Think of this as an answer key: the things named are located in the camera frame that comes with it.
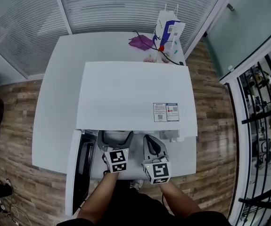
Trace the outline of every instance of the wooden floor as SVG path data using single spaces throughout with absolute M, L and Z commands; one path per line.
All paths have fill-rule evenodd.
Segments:
M 230 96 L 212 68 L 212 61 L 200 42 L 187 60 L 194 90 L 198 137 L 197 172 L 172 178 L 201 208 L 228 215 L 236 172 L 235 126 Z M 41 81 L 0 86 L 5 103 L 0 127 L 0 180 L 9 178 L 15 195 L 10 206 L 21 225 L 51 226 L 67 219 L 64 215 L 65 175 L 38 170 L 32 165 L 33 121 Z M 161 200 L 157 186 L 145 182 L 140 190 Z M 10 219 L 1 225 L 15 225 Z

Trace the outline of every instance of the white table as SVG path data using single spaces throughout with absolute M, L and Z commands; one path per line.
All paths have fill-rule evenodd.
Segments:
M 129 39 L 134 32 L 96 32 L 61 37 L 52 53 L 42 82 L 33 128 L 33 165 L 48 170 L 67 173 L 68 155 L 72 135 L 76 129 L 76 117 L 82 75 L 85 62 L 89 61 L 143 61 L 157 51 L 146 51 L 132 47 Z M 178 42 L 178 52 L 173 61 L 185 59 Z M 188 137 L 181 149 L 168 148 L 169 155 L 175 155 L 184 167 L 181 176 L 196 172 L 196 138 Z M 99 150 L 96 150 L 93 168 L 101 165 Z M 93 178 L 101 178 L 99 172 Z

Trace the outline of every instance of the purple bag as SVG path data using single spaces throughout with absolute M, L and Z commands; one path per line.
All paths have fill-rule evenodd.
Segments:
M 137 47 L 137 48 L 144 50 L 144 51 L 153 46 L 153 41 L 151 39 L 147 38 L 145 35 L 140 35 L 140 38 L 137 36 L 132 39 L 129 39 L 129 40 L 131 40 L 129 42 L 129 44 L 133 47 Z

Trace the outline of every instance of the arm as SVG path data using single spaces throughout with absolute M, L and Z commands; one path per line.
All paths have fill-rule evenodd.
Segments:
M 161 184 L 160 189 L 175 216 L 186 218 L 192 213 L 201 211 L 198 204 L 184 194 L 173 182 Z
M 94 189 L 81 207 L 78 218 L 85 218 L 97 224 L 103 217 L 110 203 L 119 173 L 106 173 L 99 185 Z

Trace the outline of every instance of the window blinds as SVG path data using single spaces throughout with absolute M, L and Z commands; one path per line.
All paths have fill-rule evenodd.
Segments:
M 186 23 L 180 38 L 184 51 L 217 0 L 62 0 L 73 33 L 100 31 L 153 32 L 159 10 L 174 10 Z
M 0 54 L 25 77 L 45 72 L 66 34 L 56 0 L 0 0 Z

